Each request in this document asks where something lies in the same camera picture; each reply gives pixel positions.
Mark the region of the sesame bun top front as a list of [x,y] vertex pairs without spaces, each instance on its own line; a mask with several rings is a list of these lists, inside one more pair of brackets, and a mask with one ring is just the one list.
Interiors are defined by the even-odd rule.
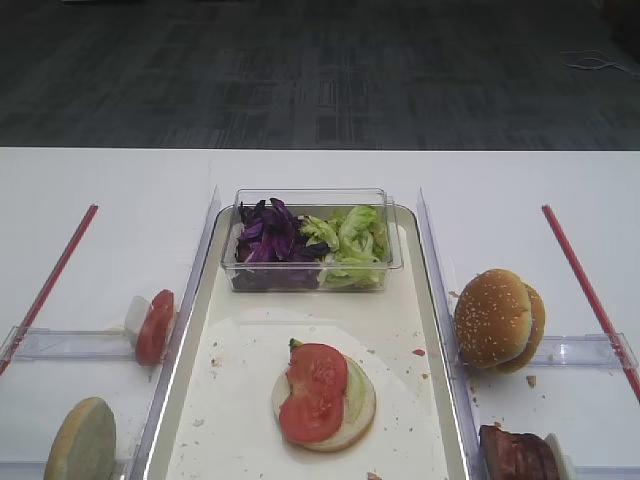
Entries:
[[524,352],[533,325],[524,283],[515,273],[491,269],[462,290],[454,310],[454,330],[462,359],[488,369]]

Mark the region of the long clear rail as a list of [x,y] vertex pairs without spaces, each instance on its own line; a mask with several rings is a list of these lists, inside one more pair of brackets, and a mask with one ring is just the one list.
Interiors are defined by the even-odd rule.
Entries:
[[487,479],[488,473],[480,448],[478,427],[472,411],[469,376],[458,355],[448,293],[443,280],[433,222],[423,189],[419,190],[417,212],[464,478]]
[[198,290],[206,270],[211,239],[215,233],[217,216],[221,208],[219,188],[214,187],[211,201],[205,217],[205,223],[194,262],[188,277],[186,289],[181,300],[174,323],[165,344],[165,356],[161,365],[153,398],[148,410],[141,438],[135,445],[134,454],[125,463],[119,463],[114,479],[151,479],[152,463],[156,452],[160,450],[159,437],[164,418],[170,410],[171,395],[174,385],[182,376],[177,373],[180,367],[182,351],[189,334],[191,318],[196,304]]

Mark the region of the white metal tray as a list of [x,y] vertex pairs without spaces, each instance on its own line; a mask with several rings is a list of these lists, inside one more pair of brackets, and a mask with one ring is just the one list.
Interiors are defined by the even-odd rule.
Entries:
[[[466,478],[414,213],[396,208],[404,265],[372,293],[233,292],[219,263],[230,219],[219,214],[151,450],[131,477]],[[334,346],[372,380],[376,416],[355,445],[317,453],[282,438],[271,392],[294,338]]]

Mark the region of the upright bun slice left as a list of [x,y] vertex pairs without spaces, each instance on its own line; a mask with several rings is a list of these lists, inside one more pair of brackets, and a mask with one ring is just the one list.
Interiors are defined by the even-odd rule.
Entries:
[[43,479],[111,479],[116,424],[100,397],[88,397],[67,414],[52,443]]

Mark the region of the clear patty holder rail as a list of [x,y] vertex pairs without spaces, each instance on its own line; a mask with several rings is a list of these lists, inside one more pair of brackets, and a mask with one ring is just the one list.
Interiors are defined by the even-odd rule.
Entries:
[[577,480],[640,480],[640,468],[638,466],[576,466],[572,478]]

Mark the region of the left long clear rail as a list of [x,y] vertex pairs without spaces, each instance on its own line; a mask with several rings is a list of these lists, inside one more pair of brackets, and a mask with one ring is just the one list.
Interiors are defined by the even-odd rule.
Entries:
[[165,356],[161,365],[153,398],[148,410],[141,438],[135,445],[134,454],[125,463],[119,463],[114,479],[151,479],[152,463],[156,452],[160,450],[159,437],[164,418],[170,410],[171,395],[174,385],[182,376],[177,373],[180,367],[182,351],[189,334],[191,318],[196,304],[198,290],[206,270],[211,239],[215,233],[217,216],[221,208],[219,188],[214,187],[211,201],[205,217],[205,223],[194,262],[188,277],[186,289],[181,300],[174,323],[165,344]]

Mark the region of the right red strip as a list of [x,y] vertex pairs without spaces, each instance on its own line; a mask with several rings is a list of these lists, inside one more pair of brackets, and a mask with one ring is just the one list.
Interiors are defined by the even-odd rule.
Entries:
[[609,340],[613,352],[623,367],[626,379],[634,392],[636,398],[639,398],[639,375],[637,368],[632,366],[629,354],[624,349],[620,336],[615,331],[614,325],[604,309],[600,299],[598,298],[588,276],[586,275],[574,249],[572,248],[568,238],[566,237],[557,217],[555,216],[550,205],[542,205],[541,210],[567,260],[569,263],[591,309],[593,310],[604,335]]

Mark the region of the red strip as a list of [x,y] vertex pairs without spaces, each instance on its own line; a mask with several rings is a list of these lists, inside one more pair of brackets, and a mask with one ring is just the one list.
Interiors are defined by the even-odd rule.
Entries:
[[542,205],[541,210],[567,260],[569,263],[591,309],[593,310],[604,335],[609,340],[613,352],[623,367],[626,379],[634,392],[636,398],[639,398],[639,375],[637,368],[632,366],[629,354],[624,349],[620,336],[615,331],[614,325],[604,309],[600,299],[598,298],[588,276],[586,275],[574,249],[572,248],[568,238],[566,237],[557,217],[555,216],[550,205]]
[[82,240],[84,234],[89,228],[98,210],[99,210],[99,206],[97,204],[91,204],[87,208],[82,220],[78,224],[72,237],[70,238],[63,252],[61,253],[59,259],[57,260],[50,274],[46,278],[38,294],[36,295],[25,317],[23,318],[21,323],[15,328],[15,332],[11,334],[10,337],[8,338],[10,343],[1,353],[1,369],[0,369],[1,374],[4,374],[4,372],[10,365],[14,354],[16,353],[18,347],[24,340],[26,334],[31,328],[33,322],[35,321],[37,315],[42,309],[44,303],[48,299],[61,273],[63,272],[64,268],[69,262],[78,244]]

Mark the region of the sesame bun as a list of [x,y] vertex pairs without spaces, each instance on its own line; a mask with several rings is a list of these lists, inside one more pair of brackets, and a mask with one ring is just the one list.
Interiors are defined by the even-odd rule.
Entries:
[[462,359],[488,369],[524,352],[533,325],[524,283],[515,273],[491,269],[462,290],[454,310],[454,330]]
[[513,373],[524,368],[534,358],[544,336],[546,312],[542,298],[530,285],[524,283],[531,304],[532,327],[523,352],[507,362],[497,365],[494,371],[501,374]]

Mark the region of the green lettuce pile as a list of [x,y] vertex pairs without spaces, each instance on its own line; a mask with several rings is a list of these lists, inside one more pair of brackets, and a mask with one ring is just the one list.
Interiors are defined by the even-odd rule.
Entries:
[[389,246],[381,213],[370,205],[358,205],[347,213],[333,211],[327,220],[301,215],[299,231],[307,246],[326,243],[329,252],[320,261],[351,264],[354,268],[323,269],[318,276],[322,288],[379,289],[385,280],[382,268],[370,265],[388,260]]

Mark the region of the brown meat patties stack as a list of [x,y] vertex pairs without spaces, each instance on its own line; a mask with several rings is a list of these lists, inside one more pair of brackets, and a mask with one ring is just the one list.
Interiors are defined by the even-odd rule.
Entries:
[[482,425],[480,446],[492,480],[559,480],[551,447],[532,433],[510,433]]

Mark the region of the right long clear rail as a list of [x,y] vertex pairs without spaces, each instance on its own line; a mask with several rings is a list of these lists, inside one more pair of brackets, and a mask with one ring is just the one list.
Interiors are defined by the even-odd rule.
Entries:
[[419,190],[417,212],[464,478],[487,479],[488,473],[480,448],[478,427],[472,411],[469,376],[458,355],[448,293],[443,280],[433,222],[423,189]]

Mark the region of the clear plastic salad box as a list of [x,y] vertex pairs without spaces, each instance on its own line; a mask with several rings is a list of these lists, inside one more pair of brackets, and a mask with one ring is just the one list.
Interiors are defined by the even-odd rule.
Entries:
[[381,291],[403,266],[379,188],[240,189],[221,257],[236,292]]

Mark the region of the white plastic tomato pusher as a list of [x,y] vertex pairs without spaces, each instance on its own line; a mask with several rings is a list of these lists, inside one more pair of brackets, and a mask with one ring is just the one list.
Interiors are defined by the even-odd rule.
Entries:
[[138,336],[147,318],[150,303],[141,296],[135,296],[125,316],[124,332],[132,347],[136,348]]

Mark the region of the clear tomato holder rail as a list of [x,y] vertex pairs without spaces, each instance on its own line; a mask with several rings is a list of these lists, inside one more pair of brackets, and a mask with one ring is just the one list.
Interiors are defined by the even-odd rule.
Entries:
[[13,327],[1,347],[2,361],[134,360],[124,330],[65,331]]

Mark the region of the red tomato slice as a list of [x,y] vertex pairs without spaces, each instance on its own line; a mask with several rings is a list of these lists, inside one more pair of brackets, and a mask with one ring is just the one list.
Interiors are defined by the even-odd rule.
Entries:
[[290,341],[285,372],[289,393],[279,407],[284,437],[309,445],[331,438],[341,427],[348,385],[345,357],[332,346]]
[[137,336],[135,356],[140,365],[152,366],[161,361],[173,318],[174,293],[161,290],[153,298]]

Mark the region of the left red strip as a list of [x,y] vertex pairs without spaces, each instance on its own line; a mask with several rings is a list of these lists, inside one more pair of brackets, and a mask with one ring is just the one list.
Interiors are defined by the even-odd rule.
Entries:
[[59,259],[57,260],[50,274],[46,278],[38,294],[36,295],[25,317],[23,318],[21,323],[15,328],[15,332],[11,334],[10,337],[8,338],[10,343],[1,353],[1,369],[0,369],[1,374],[4,374],[4,372],[10,365],[14,354],[16,353],[18,347],[24,340],[26,334],[31,328],[33,322],[35,321],[37,315],[42,309],[44,303],[48,299],[61,273],[63,272],[64,268],[69,262],[78,244],[82,240],[84,234],[89,228],[98,210],[99,210],[99,206],[97,204],[91,204],[87,208],[82,220],[78,224],[72,237],[70,238],[63,252],[61,253]]

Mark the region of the white plastic patty pusher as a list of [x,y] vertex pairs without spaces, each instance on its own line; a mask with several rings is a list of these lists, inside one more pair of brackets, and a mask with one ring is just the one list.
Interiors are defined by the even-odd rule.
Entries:
[[554,433],[549,433],[544,438],[544,441],[553,453],[559,473],[559,478],[561,480],[577,480],[578,476],[572,460],[568,455],[564,453],[558,437]]

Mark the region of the clear sesame bun holder rail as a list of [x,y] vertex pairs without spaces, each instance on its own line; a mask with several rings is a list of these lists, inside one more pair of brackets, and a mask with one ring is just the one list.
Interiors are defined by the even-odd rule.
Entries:
[[638,365],[622,333],[545,336],[529,362],[532,367],[600,370],[636,369]]

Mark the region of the sesame bun top rear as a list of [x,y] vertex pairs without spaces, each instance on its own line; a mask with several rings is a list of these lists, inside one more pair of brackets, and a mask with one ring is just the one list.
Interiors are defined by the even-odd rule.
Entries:
[[530,285],[524,283],[531,304],[532,327],[523,352],[507,362],[497,365],[494,371],[501,374],[513,373],[524,368],[534,358],[544,336],[546,312],[542,298]]

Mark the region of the purple cabbage leaves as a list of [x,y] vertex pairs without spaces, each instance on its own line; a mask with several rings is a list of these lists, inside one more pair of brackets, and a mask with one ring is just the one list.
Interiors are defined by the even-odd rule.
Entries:
[[284,268],[284,263],[319,262],[329,252],[326,243],[307,246],[300,221],[277,198],[255,206],[238,206],[243,229],[235,260],[244,266],[233,278],[237,291],[309,290],[319,287],[316,269]]

